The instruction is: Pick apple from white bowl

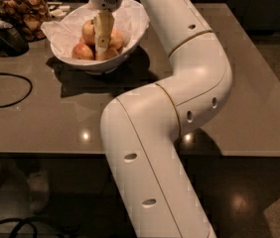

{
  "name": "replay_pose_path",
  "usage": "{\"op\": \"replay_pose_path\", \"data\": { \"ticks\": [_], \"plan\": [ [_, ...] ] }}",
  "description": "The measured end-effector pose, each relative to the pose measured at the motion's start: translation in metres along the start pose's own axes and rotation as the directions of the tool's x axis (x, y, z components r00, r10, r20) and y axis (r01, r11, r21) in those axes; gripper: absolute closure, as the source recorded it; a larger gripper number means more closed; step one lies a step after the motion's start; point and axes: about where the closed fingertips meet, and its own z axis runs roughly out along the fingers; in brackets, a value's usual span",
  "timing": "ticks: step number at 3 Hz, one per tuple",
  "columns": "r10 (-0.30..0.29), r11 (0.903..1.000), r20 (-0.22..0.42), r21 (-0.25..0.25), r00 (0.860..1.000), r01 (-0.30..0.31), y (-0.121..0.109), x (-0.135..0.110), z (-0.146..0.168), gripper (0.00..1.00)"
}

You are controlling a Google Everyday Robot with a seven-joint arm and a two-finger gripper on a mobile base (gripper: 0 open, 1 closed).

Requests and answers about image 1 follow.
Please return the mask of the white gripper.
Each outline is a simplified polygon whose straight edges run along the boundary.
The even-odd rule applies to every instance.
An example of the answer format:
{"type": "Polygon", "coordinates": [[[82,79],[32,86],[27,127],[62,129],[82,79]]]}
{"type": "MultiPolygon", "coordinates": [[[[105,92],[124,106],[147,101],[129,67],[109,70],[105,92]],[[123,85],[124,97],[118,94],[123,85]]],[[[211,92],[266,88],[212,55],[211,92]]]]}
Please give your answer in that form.
{"type": "Polygon", "coordinates": [[[111,12],[120,8],[123,0],[89,0],[88,4],[96,10],[101,10],[94,17],[95,49],[101,55],[110,43],[114,26],[114,17],[111,12]]]}

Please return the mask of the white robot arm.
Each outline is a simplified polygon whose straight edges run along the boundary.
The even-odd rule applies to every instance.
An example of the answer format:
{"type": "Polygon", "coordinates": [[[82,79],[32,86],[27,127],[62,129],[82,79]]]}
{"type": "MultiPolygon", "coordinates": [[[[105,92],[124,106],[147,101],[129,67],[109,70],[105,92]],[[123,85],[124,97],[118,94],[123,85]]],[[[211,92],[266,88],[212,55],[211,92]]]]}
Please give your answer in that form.
{"type": "MultiPolygon", "coordinates": [[[[232,85],[228,58],[190,0],[140,0],[173,69],[103,110],[103,149],[138,238],[216,238],[175,150],[212,119],[232,85]]],[[[90,0],[101,11],[122,0],[90,0]]]]}

